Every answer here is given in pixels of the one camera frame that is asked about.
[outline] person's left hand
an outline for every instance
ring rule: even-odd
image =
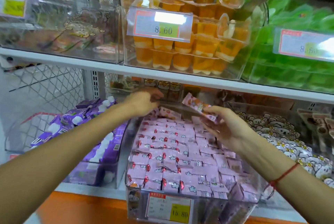
[[[129,95],[124,105],[131,109],[135,117],[142,117],[157,108],[159,105],[157,100],[163,97],[164,94],[157,88],[144,87]]]

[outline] held snack bar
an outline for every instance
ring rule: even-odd
[[[201,100],[197,99],[196,97],[193,97],[191,93],[188,93],[186,97],[183,99],[182,104],[194,109],[198,113],[202,114],[215,124],[218,123],[217,116],[210,115],[207,112],[204,112],[203,109],[206,107],[210,107],[211,105],[203,103]]]

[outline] forearm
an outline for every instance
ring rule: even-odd
[[[267,181],[278,179],[295,162],[260,136],[245,146],[242,157]],[[334,191],[318,178],[296,167],[277,184],[278,192],[310,224],[334,220]]]
[[[123,104],[0,166],[2,222],[23,223],[103,138],[133,113]]]

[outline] person's right arm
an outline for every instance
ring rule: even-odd
[[[247,161],[266,181],[278,179],[295,162],[266,139],[254,132],[238,115],[228,108],[212,106],[206,112],[215,113],[224,122],[204,126],[227,148]],[[334,189],[309,174],[298,165],[277,184],[277,191],[309,224],[334,221]]]

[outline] price label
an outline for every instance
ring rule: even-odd
[[[127,35],[190,42],[192,18],[189,13],[131,7]]]
[[[316,60],[334,60],[333,42],[333,35],[282,29],[277,53]]]
[[[150,192],[147,202],[146,216],[152,221],[166,223],[191,223],[193,203],[191,199],[167,196]]]
[[[0,0],[0,15],[25,17],[27,0]]]

